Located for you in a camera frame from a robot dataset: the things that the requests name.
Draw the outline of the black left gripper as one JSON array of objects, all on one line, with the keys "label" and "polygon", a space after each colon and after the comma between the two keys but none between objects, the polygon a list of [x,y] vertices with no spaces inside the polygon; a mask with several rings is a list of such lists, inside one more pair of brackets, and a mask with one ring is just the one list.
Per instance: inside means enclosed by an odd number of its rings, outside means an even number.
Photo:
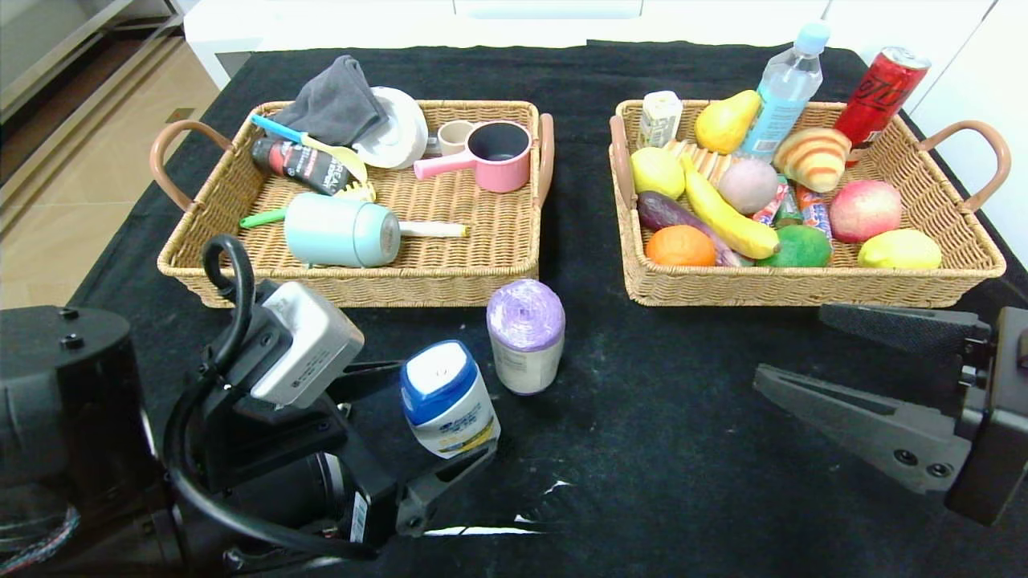
[{"label": "black left gripper", "polygon": [[348,403],[397,385],[405,362],[350,364],[307,409],[249,397],[231,404],[222,417],[222,523],[298,552],[377,552],[395,530],[425,534],[498,442],[398,483],[350,421]]}]

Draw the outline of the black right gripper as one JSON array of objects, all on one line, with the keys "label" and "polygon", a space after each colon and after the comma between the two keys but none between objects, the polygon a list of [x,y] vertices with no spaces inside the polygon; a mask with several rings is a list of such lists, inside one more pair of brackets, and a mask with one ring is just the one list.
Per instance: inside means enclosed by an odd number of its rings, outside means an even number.
[{"label": "black right gripper", "polygon": [[998,523],[1026,479],[1026,311],[1002,308],[995,328],[972,312],[926,308],[827,303],[818,318],[918,358],[957,360],[967,388],[957,427],[938,409],[767,364],[756,391],[902,486],[948,490],[948,509]]}]

